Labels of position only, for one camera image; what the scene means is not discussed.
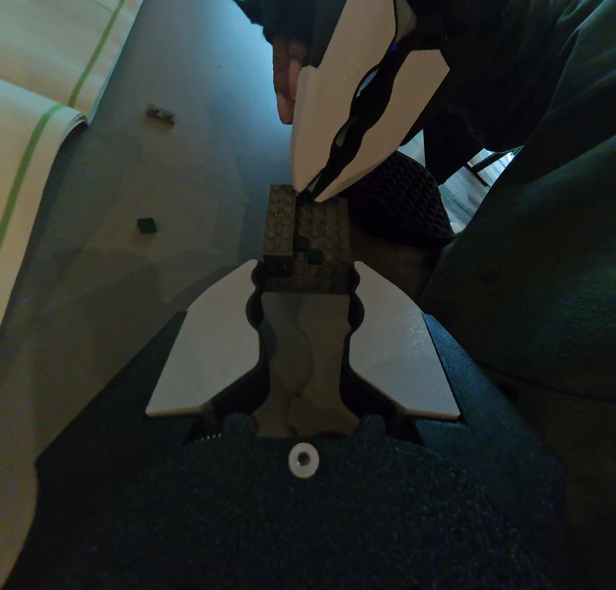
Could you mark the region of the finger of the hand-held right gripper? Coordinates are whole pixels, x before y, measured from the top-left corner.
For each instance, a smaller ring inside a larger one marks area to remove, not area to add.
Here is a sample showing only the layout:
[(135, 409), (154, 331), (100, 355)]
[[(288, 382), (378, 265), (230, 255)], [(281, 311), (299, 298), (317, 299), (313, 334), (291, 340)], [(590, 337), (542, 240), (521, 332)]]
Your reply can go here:
[(315, 200), (334, 197), (394, 153), (448, 72), (439, 50), (412, 51), (396, 74), (387, 106), (363, 134), (357, 153), (327, 187), (315, 189)]
[(394, 0), (316, 0), (307, 65), (299, 72), (291, 131), (297, 192), (323, 171), (359, 86), (396, 38)]

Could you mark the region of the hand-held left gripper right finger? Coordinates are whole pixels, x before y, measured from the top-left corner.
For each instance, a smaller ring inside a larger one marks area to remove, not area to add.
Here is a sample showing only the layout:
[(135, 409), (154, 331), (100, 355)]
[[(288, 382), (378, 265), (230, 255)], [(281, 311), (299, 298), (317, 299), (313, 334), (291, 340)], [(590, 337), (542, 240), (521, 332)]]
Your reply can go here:
[(350, 267), (347, 318), (339, 393), (348, 409), (383, 417), (387, 429), (409, 429), (416, 419), (458, 421), (423, 312), (364, 262)]

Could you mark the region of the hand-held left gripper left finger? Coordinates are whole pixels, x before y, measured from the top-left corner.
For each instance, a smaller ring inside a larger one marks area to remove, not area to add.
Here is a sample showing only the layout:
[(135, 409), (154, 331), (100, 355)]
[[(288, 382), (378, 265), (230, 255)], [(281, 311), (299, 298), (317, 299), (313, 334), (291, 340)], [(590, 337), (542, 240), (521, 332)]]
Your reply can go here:
[(270, 394), (262, 262), (249, 260), (189, 306), (145, 409), (149, 419), (199, 417), (220, 425), (251, 415)]

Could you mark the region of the grey studded building plate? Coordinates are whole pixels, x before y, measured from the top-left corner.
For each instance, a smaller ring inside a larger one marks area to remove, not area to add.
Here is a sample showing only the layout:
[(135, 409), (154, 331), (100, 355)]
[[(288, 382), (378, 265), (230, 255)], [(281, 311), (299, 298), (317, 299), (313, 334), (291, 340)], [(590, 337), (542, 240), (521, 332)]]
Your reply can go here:
[(302, 205), (292, 185), (269, 186), (262, 262), (265, 290), (345, 295), (349, 288), (347, 199)]

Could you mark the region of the person's right forearm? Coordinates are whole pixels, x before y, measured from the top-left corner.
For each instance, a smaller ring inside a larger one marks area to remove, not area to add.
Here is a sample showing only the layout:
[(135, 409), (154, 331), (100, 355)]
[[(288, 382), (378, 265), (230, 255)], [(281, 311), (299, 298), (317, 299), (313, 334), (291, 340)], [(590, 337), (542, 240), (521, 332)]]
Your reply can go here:
[(572, 159), (615, 136), (615, 0), (446, 0), (456, 20), (426, 159), (527, 146)]

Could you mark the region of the person's right hand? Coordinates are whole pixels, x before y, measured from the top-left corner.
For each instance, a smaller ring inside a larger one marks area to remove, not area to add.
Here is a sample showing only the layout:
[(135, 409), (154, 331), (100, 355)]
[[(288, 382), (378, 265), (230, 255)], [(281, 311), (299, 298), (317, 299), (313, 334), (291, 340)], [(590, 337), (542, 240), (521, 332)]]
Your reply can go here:
[(273, 87), (278, 116), (284, 125), (293, 123), (299, 73), (307, 54), (307, 47), (299, 41), (285, 36), (276, 36), (273, 40)]

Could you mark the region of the black textured cushion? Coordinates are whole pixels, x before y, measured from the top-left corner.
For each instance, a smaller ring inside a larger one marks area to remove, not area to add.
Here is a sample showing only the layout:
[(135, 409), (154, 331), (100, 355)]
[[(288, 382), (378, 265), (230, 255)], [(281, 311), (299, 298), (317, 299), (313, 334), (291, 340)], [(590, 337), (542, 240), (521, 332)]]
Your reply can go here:
[(434, 177), (399, 151), (341, 196), (351, 221), (374, 238), (423, 250), (440, 250), (453, 238)]

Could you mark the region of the person's dark green hoodie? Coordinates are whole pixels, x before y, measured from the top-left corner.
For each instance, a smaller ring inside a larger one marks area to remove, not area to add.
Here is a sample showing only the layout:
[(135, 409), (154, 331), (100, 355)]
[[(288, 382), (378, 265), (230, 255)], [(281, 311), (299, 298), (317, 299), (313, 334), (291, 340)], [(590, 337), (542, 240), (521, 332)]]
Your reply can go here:
[(567, 474), (595, 589), (615, 589), (615, 136), (521, 151), (443, 257), (421, 305), (511, 385)]

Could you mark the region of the open instruction booklet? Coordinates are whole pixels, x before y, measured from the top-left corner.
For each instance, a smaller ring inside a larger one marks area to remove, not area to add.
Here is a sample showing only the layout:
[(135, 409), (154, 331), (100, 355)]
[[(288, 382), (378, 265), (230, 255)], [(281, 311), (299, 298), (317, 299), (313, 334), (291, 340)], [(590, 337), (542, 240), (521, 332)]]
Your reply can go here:
[(1, 0), (1, 319), (60, 147), (89, 125), (144, 0)]

